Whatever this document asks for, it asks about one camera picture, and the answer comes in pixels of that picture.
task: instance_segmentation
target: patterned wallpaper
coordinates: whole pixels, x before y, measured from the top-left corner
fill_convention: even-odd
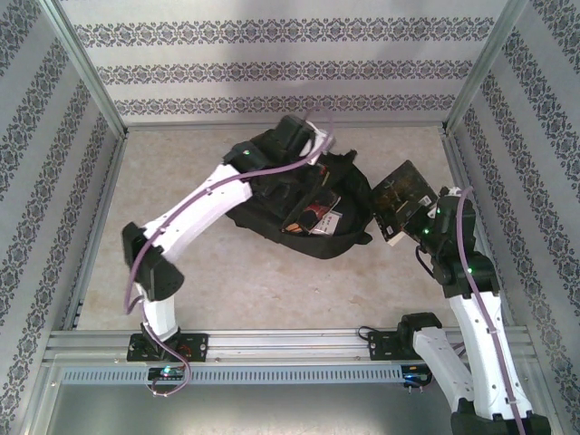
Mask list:
[[[0,435],[17,432],[117,138],[32,0],[0,5]]]
[[[512,314],[580,433],[580,2],[532,1],[456,131]]]
[[[123,119],[444,121],[506,0],[62,0]]]

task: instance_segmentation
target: black bracket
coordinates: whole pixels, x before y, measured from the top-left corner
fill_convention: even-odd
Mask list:
[[[529,411],[522,419],[526,433],[534,435],[550,435],[549,420]],[[503,420],[501,415],[494,415],[493,420],[479,417],[475,413],[472,401],[459,399],[458,409],[451,414],[451,430],[453,435],[518,435],[515,420]]]
[[[133,222],[130,222],[122,230],[125,263],[129,268],[133,266],[135,258],[147,242],[143,233],[143,229],[137,227]],[[160,246],[150,247],[141,261],[137,276],[135,276],[135,282],[142,285],[151,302],[163,301],[173,296],[185,279],[175,265],[167,261],[162,253],[163,249]]]
[[[404,387],[426,387],[433,380],[433,373],[427,364],[402,365],[401,371]]]
[[[206,333],[177,332],[165,344],[191,363],[204,363],[208,355],[208,340]],[[178,359],[155,344],[145,332],[130,337],[127,361],[174,363]]]
[[[412,347],[403,345],[397,332],[370,332],[367,337],[371,361],[417,361],[421,359]]]
[[[404,315],[396,332],[370,331],[367,337],[371,361],[420,360],[413,350],[413,334],[432,326],[441,328],[434,313],[416,313]]]

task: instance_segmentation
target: metal extrusion bar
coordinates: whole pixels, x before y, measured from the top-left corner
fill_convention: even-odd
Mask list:
[[[128,128],[131,131],[183,131],[183,130],[267,130],[276,125],[277,121],[272,122],[133,122]],[[440,121],[336,121],[336,129],[371,129],[385,127],[439,127]]]
[[[209,334],[205,362],[209,365],[376,364],[370,359],[368,343],[356,335],[355,329],[187,333]],[[459,328],[446,329],[446,333],[451,344],[462,341]],[[143,362],[126,362],[131,334],[133,332],[129,331],[52,332],[43,364],[77,367],[114,364],[143,366]],[[516,358],[535,355],[526,327],[508,327],[507,339]],[[160,363],[151,362],[145,365],[159,366]]]
[[[111,206],[112,196],[115,191],[115,186],[117,185],[119,173],[121,172],[121,164],[123,162],[123,156],[125,154],[128,140],[129,137],[125,134],[122,134],[118,139],[119,143],[117,143],[115,155],[113,156],[112,168],[110,170],[109,177],[106,180],[104,194],[101,204],[99,205],[99,211],[97,212],[96,226],[92,233],[89,235],[87,256],[84,258],[82,263],[82,271],[80,273],[81,278],[78,280],[77,285],[72,290],[70,308],[63,323],[64,330],[73,328],[74,318],[77,314],[79,303],[84,298],[86,291],[89,288],[89,283],[91,282],[92,276],[92,268],[94,266],[95,260],[97,259],[97,253],[99,252],[99,244],[101,243],[102,232],[105,229],[109,207]]]
[[[92,65],[89,55],[85,52],[60,2],[58,0],[38,0],[38,3],[48,16],[54,31],[71,57],[74,67],[87,85],[91,96],[97,102],[109,126],[115,132],[115,136],[120,137],[127,130],[125,124],[117,112],[111,96],[102,84],[99,74]]]
[[[507,0],[504,10],[501,12],[496,25],[491,30],[491,34],[489,34],[483,50],[481,50],[465,84],[453,103],[453,107],[451,107],[449,117],[445,121],[447,132],[452,133],[457,129],[479,86],[488,74],[491,65],[498,57],[502,45],[507,40],[511,29],[514,27],[514,24],[524,11],[526,5],[527,0]]]

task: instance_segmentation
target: purple cable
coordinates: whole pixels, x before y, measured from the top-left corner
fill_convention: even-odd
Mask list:
[[[519,416],[519,411],[517,410],[516,395],[514,394],[514,390],[511,387],[511,380],[509,379],[508,373],[508,365],[506,364],[506,358],[504,356],[503,349],[501,348],[501,343],[499,342],[497,328],[491,321],[491,316],[489,315],[488,309],[484,305],[483,299],[481,298],[481,294],[479,293],[478,285],[475,283],[473,276],[471,276],[471,273],[469,272],[468,259],[465,254],[465,247],[463,246],[463,207],[465,205],[465,200],[467,199],[468,194],[471,191],[473,191],[473,188],[471,186],[469,186],[468,188],[464,188],[461,191],[461,197],[459,198],[459,204],[457,205],[458,211],[456,219],[457,219],[457,244],[459,248],[459,258],[461,259],[463,272],[465,273],[465,276],[468,279],[469,286],[471,287],[473,295],[478,301],[479,310],[481,311],[481,314],[483,315],[483,318],[486,321],[489,333],[491,334],[491,339],[493,340],[494,347],[496,348],[496,354],[498,355],[501,377],[503,378],[504,383],[506,384],[507,399],[509,400],[511,410],[514,414],[514,419],[516,420],[517,430],[519,431],[520,435],[526,435],[526,430],[524,429],[524,422]]]
[[[232,181],[237,181],[239,179],[251,179],[253,177],[259,177],[262,175],[279,174],[281,172],[287,172],[288,170],[300,168],[301,166],[304,166],[305,164],[307,164],[310,160],[317,158],[323,152],[325,152],[326,149],[328,148],[328,146],[330,145],[330,143],[331,143],[330,139],[333,136],[333,130],[334,130],[333,116],[332,116],[331,112],[328,109],[326,109],[324,106],[314,106],[312,109],[310,109],[306,113],[306,115],[304,116],[304,121],[306,121],[308,119],[308,117],[316,110],[326,111],[326,114],[328,115],[328,131],[326,133],[326,137],[324,138],[323,144],[321,145],[321,147],[318,150],[315,150],[314,152],[308,154],[306,157],[296,161],[295,163],[291,163],[289,165],[282,166],[280,168],[262,169],[262,170],[255,170],[252,172],[247,172],[244,174],[237,174],[237,175],[234,175],[232,177],[228,177],[227,179],[222,179],[222,180],[214,183],[213,185],[211,185],[209,188],[205,188],[204,190],[201,190],[196,195],[191,197],[188,201],[184,202],[177,210],[175,210],[165,220],[165,222],[163,222],[163,224],[161,224],[161,226],[159,228],[157,228],[157,230],[153,233],[153,235],[149,238],[149,240],[147,240],[147,242],[145,242],[145,244],[143,245],[143,247],[141,248],[141,250],[139,251],[139,253],[135,257],[135,261],[133,262],[133,266],[131,267],[130,273],[129,273],[129,282],[127,283],[127,288],[125,289],[125,298],[123,301],[123,307],[125,310],[125,314],[130,314],[133,311],[133,309],[135,308],[135,305],[137,303],[141,303],[141,314],[143,317],[143,326],[145,327],[145,330],[151,336],[153,341],[155,341],[155,343],[157,343],[163,350],[165,350],[167,353],[170,353],[171,355],[175,356],[178,360],[180,360],[182,363],[184,363],[185,367],[186,367],[186,372],[187,372],[187,376],[184,378],[184,381],[180,385],[178,385],[173,390],[162,393],[162,394],[157,393],[157,391],[155,390],[155,382],[154,382],[150,388],[150,390],[153,392],[153,394],[156,394],[156,395],[159,394],[159,395],[162,395],[163,397],[168,397],[171,394],[174,394],[174,393],[178,392],[179,390],[181,390],[182,388],[184,388],[191,380],[191,367],[189,367],[189,362],[184,356],[182,356],[181,354],[179,354],[179,353],[173,351],[171,348],[169,348],[164,342],[162,342],[160,340],[160,338],[150,328],[149,320],[147,319],[147,315],[145,314],[145,307],[142,303],[144,300],[143,296],[137,296],[132,302],[130,302],[133,284],[135,282],[135,278],[137,277],[137,271],[139,270],[139,266],[140,266],[141,262],[143,261],[143,257],[145,257],[145,253],[153,245],[155,240],[157,240],[157,238],[165,232],[165,228],[167,228],[171,224],[171,222],[173,222],[191,204],[196,202],[198,199],[205,197],[208,193],[212,192],[213,190],[220,188],[220,187],[222,187],[222,186],[224,186],[227,183],[230,183]]]

